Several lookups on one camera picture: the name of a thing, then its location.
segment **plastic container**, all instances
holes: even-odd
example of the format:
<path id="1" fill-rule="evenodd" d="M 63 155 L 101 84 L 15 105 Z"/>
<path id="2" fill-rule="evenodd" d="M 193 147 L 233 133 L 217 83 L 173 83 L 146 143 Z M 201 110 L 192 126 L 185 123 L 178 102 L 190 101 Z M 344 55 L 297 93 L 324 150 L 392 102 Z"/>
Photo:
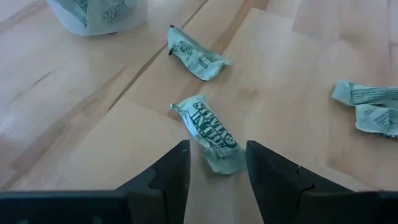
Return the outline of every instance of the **plastic container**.
<path id="1" fill-rule="evenodd" d="M 133 29 L 142 24 L 148 15 L 147 0 L 137 0 L 128 15 L 120 21 L 112 22 L 103 27 L 90 27 L 81 23 L 72 13 L 65 10 L 56 0 L 47 0 L 54 13 L 66 30 L 82 36 L 101 35 Z"/>

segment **wooden table surface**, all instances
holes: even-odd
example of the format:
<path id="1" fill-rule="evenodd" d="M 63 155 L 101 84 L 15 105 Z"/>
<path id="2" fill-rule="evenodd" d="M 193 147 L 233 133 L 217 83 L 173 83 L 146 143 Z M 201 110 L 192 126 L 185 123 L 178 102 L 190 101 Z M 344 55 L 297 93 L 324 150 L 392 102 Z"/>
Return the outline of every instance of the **wooden table surface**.
<path id="1" fill-rule="evenodd" d="M 330 99 L 341 78 L 398 85 L 398 0 L 149 0 L 143 25 L 100 37 L 68 33 L 43 0 L 0 11 L 2 190 L 113 189 L 191 139 L 187 223 L 260 223 L 247 174 L 213 175 L 169 108 L 197 93 L 242 146 L 353 190 L 398 189 L 397 141 Z M 169 24 L 234 65 L 198 80 L 167 55 Z"/>

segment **white container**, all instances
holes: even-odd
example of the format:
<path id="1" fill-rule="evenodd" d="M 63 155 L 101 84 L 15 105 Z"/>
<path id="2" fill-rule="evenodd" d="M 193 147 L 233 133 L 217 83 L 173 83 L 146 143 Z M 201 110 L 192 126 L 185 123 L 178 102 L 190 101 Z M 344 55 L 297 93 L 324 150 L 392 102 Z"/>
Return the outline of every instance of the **white container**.
<path id="1" fill-rule="evenodd" d="M 72 13 L 59 5 L 56 0 L 47 0 L 47 3 L 57 15 L 66 30 L 82 36 L 109 34 L 122 30 L 133 29 L 142 24 L 148 15 L 147 0 L 137 0 L 133 7 L 130 8 L 129 14 L 120 21 L 114 22 L 106 27 L 90 27 L 84 26 Z"/>

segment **wooden floor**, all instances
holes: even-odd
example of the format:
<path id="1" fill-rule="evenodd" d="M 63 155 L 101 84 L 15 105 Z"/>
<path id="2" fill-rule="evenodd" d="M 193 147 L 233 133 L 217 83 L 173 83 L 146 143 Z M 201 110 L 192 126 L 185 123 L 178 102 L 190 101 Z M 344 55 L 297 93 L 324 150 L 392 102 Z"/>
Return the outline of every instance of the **wooden floor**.
<path id="1" fill-rule="evenodd" d="M 358 131 L 337 79 L 398 86 L 398 0 L 149 0 L 145 24 L 83 38 L 43 0 L 0 9 L 2 190 L 113 189 L 192 143 L 187 223 L 260 223 L 247 173 L 213 175 L 170 109 L 197 93 L 248 139 L 353 190 L 398 189 L 398 142 Z M 234 61 L 211 82 L 169 24 Z"/>

